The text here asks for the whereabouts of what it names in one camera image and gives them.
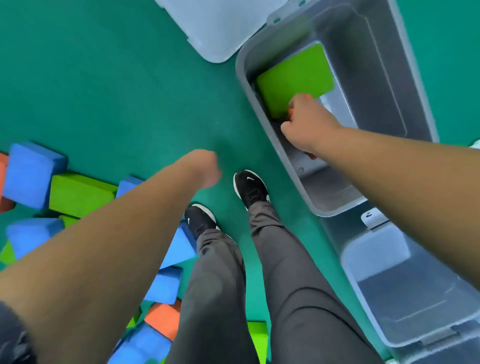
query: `hand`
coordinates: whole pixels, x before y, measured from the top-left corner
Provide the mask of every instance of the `hand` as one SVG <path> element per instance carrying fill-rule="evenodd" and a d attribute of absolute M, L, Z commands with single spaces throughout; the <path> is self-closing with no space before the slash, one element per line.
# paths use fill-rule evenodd
<path fill-rule="evenodd" d="M 222 177 L 222 171 L 218 168 L 215 152 L 205 149 L 196 149 L 182 158 L 188 164 L 188 168 L 196 171 L 200 177 L 200 188 L 209 188 L 215 185 Z"/>
<path fill-rule="evenodd" d="M 304 152 L 318 155 L 317 146 L 332 132 L 343 128 L 335 116 L 310 95 L 295 95 L 290 107 L 293 114 L 290 121 L 282 123 L 282 133 L 294 147 Z"/>

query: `teal floor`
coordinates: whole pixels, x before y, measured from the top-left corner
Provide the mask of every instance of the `teal floor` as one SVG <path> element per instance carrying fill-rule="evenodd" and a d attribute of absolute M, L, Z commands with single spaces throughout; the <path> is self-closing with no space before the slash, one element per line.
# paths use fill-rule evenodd
<path fill-rule="evenodd" d="M 399 6 L 442 141 L 480 138 L 480 5 L 399 0 Z M 203 60 L 154 0 L 1 0 L 0 8 L 0 150 L 32 140 L 66 154 L 71 170 L 115 184 L 129 174 L 148 178 L 194 148 L 216 151 L 224 178 L 195 200 L 240 245 L 248 319 L 270 324 L 260 261 L 231 185 L 238 169 L 259 172 L 285 224 L 389 356 L 250 108 L 235 57 Z M 34 213 L 19 206 L 1 215 L 0 242 L 8 223 Z M 192 265 L 182 265 L 180 295 Z"/>

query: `orange foam block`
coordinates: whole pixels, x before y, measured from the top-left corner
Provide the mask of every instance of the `orange foam block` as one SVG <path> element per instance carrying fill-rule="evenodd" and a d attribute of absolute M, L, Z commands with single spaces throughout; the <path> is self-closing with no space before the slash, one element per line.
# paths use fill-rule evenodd
<path fill-rule="evenodd" d="M 7 175 L 8 156 L 0 153 L 0 214 L 10 211 L 15 207 L 15 202 L 2 196 L 3 185 L 5 184 L 5 176 Z"/>
<path fill-rule="evenodd" d="M 180 307 L 178 298 L 174 304 L 156 303 L 148 311 L 145 322 L 173 341 L 179 329 Z"/>

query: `shoe sole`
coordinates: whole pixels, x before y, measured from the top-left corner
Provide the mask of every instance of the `shoe sole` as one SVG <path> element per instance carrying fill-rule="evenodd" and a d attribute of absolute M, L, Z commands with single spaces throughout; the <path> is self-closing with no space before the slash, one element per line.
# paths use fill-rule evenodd
<path fill-rule="evenodd" d="M 262 183 L 264 184 L 266 190 L 268 191 L 268 188 L 267 188 L 266 183 L 262 180 L 262 178 L 261 178 L 258 174 L 256 174 L 256 173 L 255 173 L 254 171 L 252 171 L 252 170 L 246 170 L 246 171 L 254 174 L 255 176 L 257 176 L 257 177 L 262 181 Z M 237 196 L 238 196 L 239 199 L 241 200 L 239 191 L 238 191 L 238 189 L 237 189 L 237 184 L 235 183 L 235 176 L 236 176 L 236 175 L 237 175 L 237 173 L 235 173 L 235 174 L 233 175 L 233 189 L 235 190 L 235 193 L 237 194 Z M 270 195 L 269 195 L 269 194 L 267 194 L 267 201 L 270 202 Z"/>
<path fill-rule="evenodd" d="M 192 206 L 195 206 L 195 207 L 198 207 L 199 209 L 201 209 L 204 213 L 206 213 L 208 215 L 209 218 L 211 218 L 213 220 L 213 222 L 216 224 L 216 218 L 215 218 L 215 215 L 213 214 L 212 211 L 210 211 L 207 207 L 201 205 L 201 204 L 192 204 Z"/>

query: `blue foam block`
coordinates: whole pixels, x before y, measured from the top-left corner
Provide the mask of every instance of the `blue foam block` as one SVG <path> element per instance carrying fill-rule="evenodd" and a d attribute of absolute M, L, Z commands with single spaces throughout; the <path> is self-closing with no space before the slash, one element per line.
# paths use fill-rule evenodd
<path fill-rule="evenodd" d="M 147 358 L 160 362 L 167 356 L 172 342 L 150 325 L 143 323 L 133 333 L 128 345 L 147 354 Z"/>
<path fill-rule="evenodd" d="M 117 195 L 115 196 L 115 198 L 119 198 L 120 196 L 126 194 L 128 191 L 133 190 L 142 182 L 142 180 L 139 180 L 138 178 L 132 176 L 130 176 L 126 180 L 120 181 L 119 189 L 117 190 Z"/>
<path fill-rule="evenodd" d="M 182 272 L 183 269 L 177 267 L 167 267 L 159 270 L 144 299 L 158 303 L 174 304 L 179 294 Z"/>
<path fill-rule="evenodd" d="M 181 221 L 160 269 L 192 259 L 196 254 L 197 242 L 190 232 L 187 223 Z"/>
<path fill-rule="evenodd" d="M 7 226 L 7 237 L 20 259 L 64 229 L 59 218 L 29 218 Z"/>
<path fill-rule="evenodd" d="M 150 359 L 147 353 L 124 342 L 110 357 L 108 364 L 145 364 Z"/>
<path fill-rule="evenodd" d="M 12 144 L 3 195 L 31 208 L 48 206 L 54 174 L 65 172 L 67 158 L 27 142 Z"/>

